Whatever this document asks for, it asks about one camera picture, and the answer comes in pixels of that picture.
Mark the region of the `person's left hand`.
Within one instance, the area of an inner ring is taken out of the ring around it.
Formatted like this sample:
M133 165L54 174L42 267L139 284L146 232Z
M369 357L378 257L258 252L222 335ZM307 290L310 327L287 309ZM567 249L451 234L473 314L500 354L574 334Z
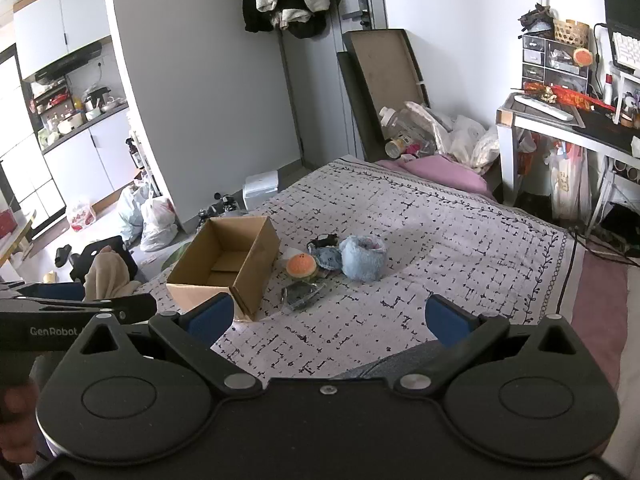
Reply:
M7 388L1 398L1 452L12 464L30 464L36 459L36 405L38 386L32 378L26 384Z

